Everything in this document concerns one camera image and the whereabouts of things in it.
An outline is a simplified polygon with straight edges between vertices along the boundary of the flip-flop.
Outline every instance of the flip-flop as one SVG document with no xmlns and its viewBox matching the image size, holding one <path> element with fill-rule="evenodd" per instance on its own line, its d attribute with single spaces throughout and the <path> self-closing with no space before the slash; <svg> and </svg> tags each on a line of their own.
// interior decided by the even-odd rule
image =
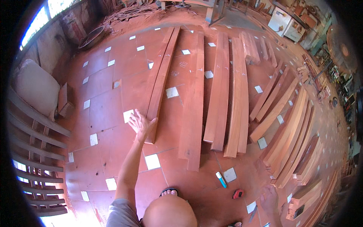
<svg viewBox="0 0 363 227">
<path fill-rule="evenodd" d="M 167 189 L 164 189 L 164 190 L 160 193 L 160 196 L 159 196 L 159 197 L 161 197 L 161 194 L 162 194 L 163 192 L 166 192 L 167 190 L 170 190 L 170 191 L 175 190 L 175 191 L 176 191 L 176 194 L 179 196 L 178 189 L 175 189 L 175 188 L 169 187 L 169 188 L 167 188 Z"/>
</svg>

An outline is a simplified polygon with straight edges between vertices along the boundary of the curved wooden plank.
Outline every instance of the curved wooden plank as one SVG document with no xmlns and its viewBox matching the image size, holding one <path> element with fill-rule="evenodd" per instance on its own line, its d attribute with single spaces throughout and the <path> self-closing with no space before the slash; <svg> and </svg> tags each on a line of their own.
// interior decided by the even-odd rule
<svg viewBox="0 0 363 227">
<path fill-rule="evenodd" d="M 20 119 L 18 119 L 17 117 L 15 117 L 11 112 L 7 112 L 7 116 L 8 116 L 8 121 L 13 124 L 15 127 L 19 128 L 20 130 L 22 130 L 25 133 L 28 133 L 31 136 L 34 136 L 35 138 L 38 138 L 44 142 L 53 144 L 55 146 L 61 147 L 61 148 L 67 148 L 67 144 L 62 143 L 56 139 L 47 137 L 46 135 L 43 135 L 35 130 L 33 130 L 31 127 L 27 126 L 26 124 L 24 124 Z"/>
<path fill-rule="evenodd" d="M 54 121 L 51 121 L 49 118 L 29 106 L 27 102 L 25 102 L 20 96 L 18 96 L 18 94 L 12 88 L 8 89 L 8 99 L 26 115 L 33 118 L 37 122 L 47 126 L 50 129 L 53 129 L 54 131 L 70 137 L 71 133 L 68 129 L 63 128 Z"/>
</svg>

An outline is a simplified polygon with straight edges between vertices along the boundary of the foot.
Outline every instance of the foot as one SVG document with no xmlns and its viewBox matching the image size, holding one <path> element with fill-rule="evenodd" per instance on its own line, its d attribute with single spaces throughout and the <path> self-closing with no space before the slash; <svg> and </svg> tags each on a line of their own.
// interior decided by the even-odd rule
<svg viewBox="0 0 363 227">
<path fill-rule="evenodd" d="M 175 190 L 167 190 L 167 191 L 161 193 L 161 196 L 164 196 L 164 195 L 167 195 L 167 194 L 178 196 L 178 193 Z"/>
</svg>

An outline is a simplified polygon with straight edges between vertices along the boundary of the white tile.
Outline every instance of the white tile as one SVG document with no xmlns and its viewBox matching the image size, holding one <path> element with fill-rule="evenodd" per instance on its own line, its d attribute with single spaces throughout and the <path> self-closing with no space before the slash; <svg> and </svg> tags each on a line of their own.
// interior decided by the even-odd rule
<svg viewBox="0 0 363 227">
<path fill-rule="evenodd" d="M 206 71 L 204 72 L 204 76 L 209 79 L 209 78 L 213 78 L 213 73 L 212 71 Z"/>
<path fill-rule="evenodd" d="M 108 67 L 108 66 L 111 66 L 111 65 L 113 65 L 113 64 L 115 64 L 115 60 L 109 61 L 109 63 L 107 64 L 107 67 Z"/>
<path fill-rule="evenodd" d="M 74 162 L 73 152 L 68 153 L 68 161 L 69 162 Z"/>
<path fill-rule="evenodd" d="M 256 91 L 257 91 L 258 94 L 260 94 L 260 93 L 263 92 L 262 89 L 261 89 L 261 87 L 259 85 L 258 86 L 255 86 L 254 88 L 256 89 Z"/>
<path fill-rule="evenodd" d="M 251 213 L 256 207 L 256 201 L 247 206 L 247 212 Z"/>
<path fill-rule="evenodd" d="M 260 138 L 259 140 L 257 140 L 258 145 L 260 146 L 260 149 L 264 149 L 267 147 L 267 143 L 264 137 Z"/>
<path fill-rule="evenodd" d="M 90 135 L 91 146 L 98 144 L 97 133 Z"/>
<path fill-rule="evenodd" d="M 116 180 L 114 178 L 108 178 L 106 179 L 107 188 L 109 191 L 114 191 L 117 188 Z"/>
<path fill-rule="evenodd" d="M 90 199 L 88 198 L 88 194 L 86 191 L 81 191 L 81 195 L 84 201 L 89 202 Z"/>
<path fill-rule="evenodd" d="M 226 172 L 224 172 L 223 176 L 227 183 L 229 183 L 237 178 L 236 172 L 234 171 L 233 167 L 230 168 L 229 170 L 227 170 Z"/>
<path fill-rule="evenodd" d="M 182 50 L 182 53 L 183 54 L 190 54 L 190 51 L 189 50 Z"/>
<path fill-rule="evenodd" d="M 89 100 L 87 100 L 87 101 L 85 101 L 84 103 L 83 103 L 83 109 L 85 110 L 85 109 L 87 109 L 88 107 L 90 107 L 90 104 L 91 104 L 91 100 L 89 99 Z"/>
<path fill-rule="evenodd" d="M 124 120 L 125 123 L 129 122 L 129 119 L 131 117 L 131 113 L 134 114 L 134 110 L 128 110 L 128 111 L 123 113 L 123 120 Z"/>
<path fill-rule="evenodd" d="M 145 162 L 148 170 L 160 168 L 160 162 L 157 154 L 145 156 Z"/>
<path fill-rule="evenodd" d="M 166 91 L 166 96 L 168 98 L 179 96 L 179 93 L 178 93 L 178 90 L 176 89 L 176 87 L 168 88 L 165 91 Z"/>
<path fill-rule="evenodd" d="M 87 83 L 89 78 L 90 78 L 90 77 L 86 77 L 86 78 L 83 80 L 83 83 L 82 83 L 82 84 Z"/>
</svg>

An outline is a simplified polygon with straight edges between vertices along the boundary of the reddish wood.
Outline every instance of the reddish wood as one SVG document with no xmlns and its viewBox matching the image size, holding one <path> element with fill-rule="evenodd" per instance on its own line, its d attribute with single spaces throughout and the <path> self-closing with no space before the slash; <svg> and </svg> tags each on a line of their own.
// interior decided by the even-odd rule
<svg viewBox="0 0 363 227">
<path fill-rule="evenodd" d="M 278 73 L 279 73 L 279 70 L 282 66 L 282 63 L 283 61 L 280 60 L 279 64 L 278 64 L 278 67 L 275 69 L 273 75 L 272 75 L 272 78 L 270 79 L 269 83 L 267 84 L 265 90 L 263 91 L 262 95 L 259 97 L 256 105 L 254 106 L 253 110 L 251 111 L 250 115 L 249 115 L 249 118 L 251 121 L 253 121 L 258 112 L 260 111 L 261 107 L 263 106 L 263 104 L 265 103 L 268 95 L 270 94 L 270 91 L 273 87 L 273 85 L 275 84 L 275 81 L 277 79 L 277 76 L 278 76 Z"/>
<path fill-rule="evenodd" d="M 280 111 L 285 106 L 286 102 L 289 100 L 292 92 L 294 91 L 297 85 L 298 79 L 295 78 L 288 89 L 285 91 L 284 95 L 281 97 L 276 106 L 272 109 L 272 111 L 267 115 L 267 117 L 261 122 L 255 130 L 251 133 L 250 139 L 252 142 L 257 142 L 266 130 L 271 126 L 272 122 L 276 119 L 276 117 L 280 114 Z"/>
<path fill-rule="evenodd" d="M 146 118 L 150 121 L 159 116 L 161 100 L 162 100 L 164 89 L 165 89 L 166 78 L 167 78 L 167 74 L 169 71 L 171 59 L 174 55 L 174 48 L 175 48 L 176 40 L 179 35 L 179 30 L 180 30 L 180 26 L 177 26 L 174 28 L 173 34 L 171 35 L 170 41 L 168 43 L 168 47 L 166 48 L 163 60 L 160 65 L 158 75 L 155 80 L 154 89 L 152 90 L 150 104 L 149 104 L 149 108 L 147 110 L 147 115 L 146 115 Z M 146 143 L 152 143 L 152 144 L 155 143 L 156 129 L 157 129 L 157 126 L 154 127 L 154 130 L 152 130 L 149 133 L 149 136 L 146 138 L 146 141 L 145 141 Z"/>
<path fill-rule="evenodd" d="M 278 80 L 275 88 L 272 90 L 271 94 L 269 95 L 268 99 L 266 100 L 266 102 L 264 103 L 264 105 L 261 107 L 260 111 L 258 112 L 257 116 L 256 116 L 256 121 L 260 122 L 262 120 L 262 118 L 265 116 L 267 110 L 270 108 L 272 102 L 275 100 L 278 92 L 280 91 L 280 88 L 282 86 L 282 84 L 284 83 L 284 80 L 287 76 L 287 73 L 289 72 L 290 66 L 287 66 L 284 70 L 284 72 L 282 73 L 282 75 L 280 76 L 280 79 Z"/>
</svg>

